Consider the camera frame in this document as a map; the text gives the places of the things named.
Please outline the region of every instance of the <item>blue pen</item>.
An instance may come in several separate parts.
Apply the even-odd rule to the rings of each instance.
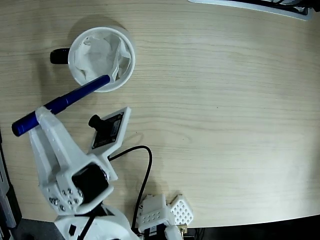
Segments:
[[[74,104],[76,101],[82,99],[83,97],[87,96],[88,94],[92,93],[93,91],[101,88],[102,86],[108,84],[110,82],[110,77],[108,75],[103,75],[98,77],[95,80],[88,82],[87,84],[63,95],[59,96],[56,99],[48,102],[44,106],[51,110],[51,112],[56,115],[71,104]],[[20,118],[19,120],[15,121],[11,128],[14,135],[17,137],[21,136],[22,134],[28,132],[29,130],[33,129],[39,125],[35,111],[30,112],[28,115]]]

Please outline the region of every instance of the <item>screw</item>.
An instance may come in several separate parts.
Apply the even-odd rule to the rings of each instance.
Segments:
[[[80,189],[78,189],[78,194],[79,194],[80,198],[83,198],[84,194],[82,193],[82,191]]]
[[[54,198],[52,200],[53,205],[57,206],[58,205],[59,200],[57,198]]]

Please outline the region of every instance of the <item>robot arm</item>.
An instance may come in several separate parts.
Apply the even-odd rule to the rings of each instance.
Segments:
[[[29,137],[39,187],[59,215],[55,225],[65,239],[182,240],[176,225],[192,220],[193,216],[187,219],[192,213],[187,203],[182,220],[175,214],[177,203],[167,206],[163,194],[147,197],[137,218],[141,237],[131,230],[122,212],[102,204],[114,189],[112,181],[118,179],[108,157],[121,146],[130,113],[127,107],[102,119],[95,115],[89,125],[97,131],[86,154],[49,110],[35,111],[39,125],[29,131]]]

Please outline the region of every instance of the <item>wood grain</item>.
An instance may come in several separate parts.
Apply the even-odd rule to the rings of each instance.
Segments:
[[[272,222],[320,214],[320,16],[301,21],[186,0],[4,0],[0,3],[0,127],[24,218],[53,221],[38,189],[28,135],[11,124],[77,87],[52,50],[86,29],[120,25],[133,36],[130,80],[58,115],[87,151],[88,121],[130,106],[121,150],[148,145],[145,194],[183,193],[192,227]],[[105,200],[131,219],[148,156],[112,162]]]

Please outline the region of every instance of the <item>white mug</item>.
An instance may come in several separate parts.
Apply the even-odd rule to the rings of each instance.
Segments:
[[[72,43],[70,48],[59,48],[55,49],[50,54],[50,61],[52,64],[68,64],[70,72],[75,79],[75,81],[81,86],[87,84],[84,74],[75,66],[75,52],[78,49],[79,45],[83,42],[83,40],[89,36],[91,36],[94,32],[97,31],[108,31],[117,36],[119,36],[128,46],[129,52],[131,54],[131,62],[129,64],[126,72],[115,82],[108,83],[105,86],[97,89],[95,92],[98,93],[107,93],[113,90],[120,88],[123,84],[125,84],[132,72],[134,71],[136,64],[136,46],[129,32],[122,27],[119,26],[99,26],[88,29],[81,33]]]

